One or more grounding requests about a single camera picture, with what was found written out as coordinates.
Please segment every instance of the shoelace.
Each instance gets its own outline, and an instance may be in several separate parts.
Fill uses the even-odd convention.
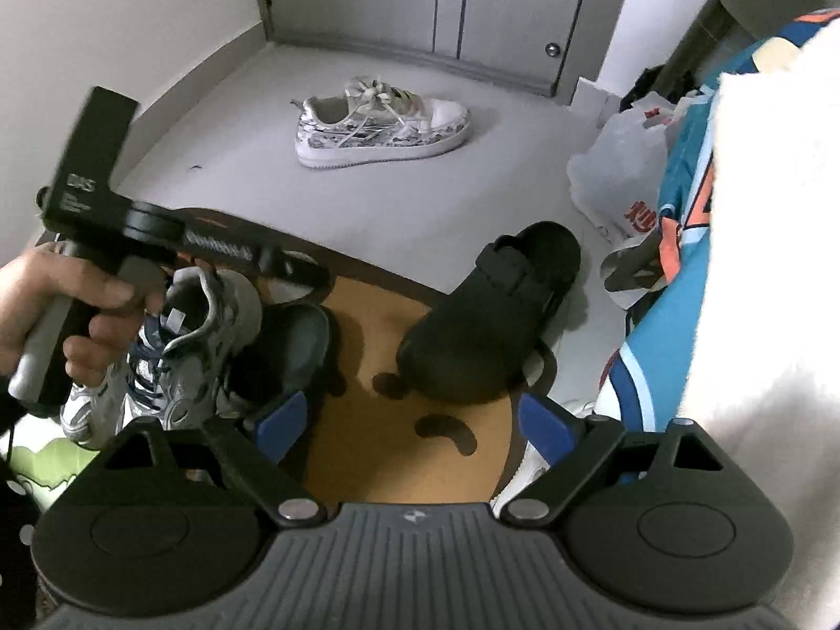
[[[144,336],[148,345],[140,337],[129,348],[129,371],[126,385],[134,402],[150,410],[160,411],[163,406],[163,393],[158,392],[158,382],[161,375],[168,372],[170,367],[163,360],[165,341],[161,334],[161,324],[157,317],[147,315],[144,323]],[[140,371],[140,364],[146,362],[149,376]]]
[[[408,90],[401,90],[398,87],[383,83],[381,80],[368,81],[366,78],[354,78],[344,86],[344,92],[347,96],[356,99],[356,107],[353,113],[360,110],[364,111],[388,111],[403,125],[415,132],[420,132],[414,125],[408,125],[403,118],[408,114],[412,108],[417,106],[418,97]],[[353,132],[346,135],[336,146],[341,146],[356,134],[367,124],[368,117],[364,117],[364,121],[358,125]]]

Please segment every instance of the screw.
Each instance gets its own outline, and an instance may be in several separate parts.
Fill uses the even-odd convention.
[[[517,521],[539,521],[549,515],[549,506],[540,500],[514,500],[507,513]]]
[[[308,497],[296,497],[293,500],[286,500],[277,507],[280,515],[289,521],[309,521],[314,519],[321,511],[315,500]]]

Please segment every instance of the white floor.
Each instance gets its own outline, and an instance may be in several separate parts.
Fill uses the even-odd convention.
[[[434,159],[305,169],[290,100],[340,94],[354,75],[462,101],[474,135]],[[358,54],[270,46],[170,130],[120,191],[256,220],[446,292],[499,235],[562,223],[581,241],[584,268],[566,328],[549,329],[558,355],[552,398],[587,402],[624,333],[623,311],[597,276],[609,247],[574,209],[565,175],[569,157],[594,138],[590,125],[543,97]]]

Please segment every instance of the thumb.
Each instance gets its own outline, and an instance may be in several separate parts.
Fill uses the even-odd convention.
[[[123,307],[134,287],[99,269],[89,260],[59,254],[38,254],[35,282],[49,294],[65,294],[102,309]]]

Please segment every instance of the gray sneaker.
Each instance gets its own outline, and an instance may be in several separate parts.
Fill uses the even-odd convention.
[[[73,385],[59,416],[64,435],[89,450],[100,450],[119,431],[126,393],[126,360],[108,368],[95,388]]]
[[[125,421],[154,416],[165,430],[195,428],[216,412],[224,363],[259,334],[262,304],[244,276],[198,267],[175,272],[160,317],[147,317],[129,355]]]

